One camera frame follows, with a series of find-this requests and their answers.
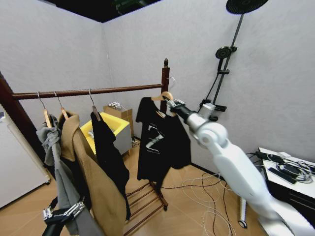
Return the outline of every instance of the wooden clothes rack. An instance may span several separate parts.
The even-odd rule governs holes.
[[[83,89],[83,90],[66,90],[66,91],[46,91],[46,92],[39,92],[40,98],[48,98],[48,97],[67,97],[67,96],[79,96],[79,95],[89,95],[91,94],[99,94],[99,93],[112,93],[112,92],[124,92],[124,91],[135,91],[135,90],[143,90],[143,89],[156,89],[161,88],[161,93],[164,91],[168,91],[168,83],[169,83],[169,70],[168,67],[168,60],[164,60],[164,67],[162,68],[162,80],[161,84],[156,85],[142,85],[142,86],[131,86],[131,87],[120,87],[120,88],[99,88],[99,89]],[[34,149],[36,154],[39,158],[44,162],[45,159],[45,152],[44,149],[36,135],[36,128],[32,123],[31,119],[25,112],[24,108],[22,107],[19,100],[24,99],[38,99],[37,92],[23,92],[23,93],[14,93],[10,88],[9,84],[5,80],[4,76],[0,72],[0,104],[3,106],[7,114],[11,117],[13,122],[19,128],[25,139],[29,142],[31,147]],[[163,113],[166,113],[166,103],[161,101],[160,110]],[[140,207],[138,210],[131,214],[131,217],[135,216],[139,213],[142,209],[146,208],[149,204],[153,203],[156,199],[161,201],[161,205],[159,205],[156,209],[154,209],[151,213],[149,213],[146,217],[140,220],[136,225],[134,225],[130,230],[128,230],[124,235],[128,235],[137,227],[139,227],[144,221],[146,221],[150,216],[156,213],[162,207],[164,210],[167,210],[168,203],[163,197],[160,190],[156,189],[156,186],[153,182],[148,182],[145,185],[141,186],[140,188],[134,190],[133,192],[129,193],[127,197],[130,197],[134,193],[144,189],[145,187],[150,187],[150,190],[140,196],[138,199],[131,202],[129,205],[132,206],[139,200],[143,199],[145,196],[150,194],[151,192],[155,192],[156,196]]]

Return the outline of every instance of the wooden hanger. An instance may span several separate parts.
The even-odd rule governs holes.
[[[93,103],[93,106],[92,106],[93,113],[96,116],[97,121],[100,121],[100,117],[99,117],[98,111],[96,109],[96,106],[94,105],[94,101],[93,101],[92,96],[91,96],[91,89],[89,90],[89,94],[90,94],[90,98],[91,98],[92,103]]]
[[[170,92],[162,92],[160,96],[151,97],[152,101],[164,101],[163,97],[167,97],[169,100],[174,100],[173,95]]]
[[[67,114],[67,112],[65,111],[65,109],[63,108],[63,106],[62,106],[62,104],[61,104],[61,101],[60,101],[59,97],[58,97],[57,94],[56,94],[56,91],[55,91],[55,96],[57,97],[57,99],[58,99],[58,101],[59,101],[59,104],[60,104],[60,106],[61,106],[61,112],[62,112],[62,114],[63,114],[63,117],[64,117],[65,119],[68,119],[68,118],[69,118],[69,117],[68,117],[68,114]]]
[[[38,96],[38,99],[40,100],[41,104],[43,104],[43,107],[44,107],[44,117],[45,117],[45,121],[46,121],[46,124],[47,124],[47,127],[48,128],[51,128],[51,122],[50,122],[50,119],[49,119],[49,114],[48,114],[48,111],[45,107],[45,104],[43,103],[43,101],[40,99],[39,97],[39,92],[37,92],[37,96]]]
[[[173,95],[170,92],[162,92],[160,96],[151,97],[151,100],[152,101],[165,101],[164,97],[167,97],[169,100],[174,100]],[[166,114],[164,114],[160,110],[156,112],[160,117],[165,118]]]

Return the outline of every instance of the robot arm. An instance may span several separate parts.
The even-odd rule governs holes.
[[[209,122],[213,104],[204,104],[200,114],[189,110],[180,100],[167,101],[189,126],[199,145],[208,149],[221,175],[233,191],[243,197],[260,216],[259,221],[270,236],[313,236],[315,230],[291,205],[281,202],[269,193],[266,182],[245,153],[227,138],[221,124]]]

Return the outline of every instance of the metal clamp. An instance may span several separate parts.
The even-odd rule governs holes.
[[[185,105],[185,102],[183,102],[182,100],[179,99],[175,99],[175,100],[169,100],[167,97],[164,97],[164,100],[166,101],[167,105],[172,108],[172,107],[176,107],[179,104],[181,105]]]
[[[43,210],[43,217],[44,217],[44,220],[47,220],[48,218],[53,217],[51,207],[48,207],[47,209]]]
[[[63,215],[64,216],[70,216],[71,214],[73,214],[73,218],[75,218],[83,210],[83,208],[85,207],[84,203],[83,203],[83,200],[78,202],[78,203],[76,203],[76,204],[74,204]]]

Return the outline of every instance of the hanger hook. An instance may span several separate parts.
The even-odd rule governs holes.
[[[89,89],[89,95],[90,95],[90,99],[92,100],[93,106],[95,106],[94,101],[93,101],[92,96],[91,96],[91,89]]]
[[[60,104],[60,106],[61,106],[61,108],[62,108],[63,106],[62,106],[62,104],[61,104],[61,101],[60,101],[59,97],[58,97],[57,94],[56,94],[56,91],[54,91],[54,93],[55,93],[55,96],[57,97],[57,99],[58,99],[58,101],[59,101],[59,104]]]
[[[39,97],[39,92],[37,92],[37,96],[38,96],[38,99],[40,100],[41,104],[43,104],[44,109],[46,109],[45,104],[43,103],[43,101]]]
[[[168,80],[170,80],[170,79],[172,79],[173,81],[174,81],[174,83],[172,84],[172,86],[168,89],[169,91],[171,91],[171,89],[173,88],[173,87],[175,87],[175,85],[176,85],[176,79],[174,78],[174,77],[169,77],[169,78],[167,78]]]

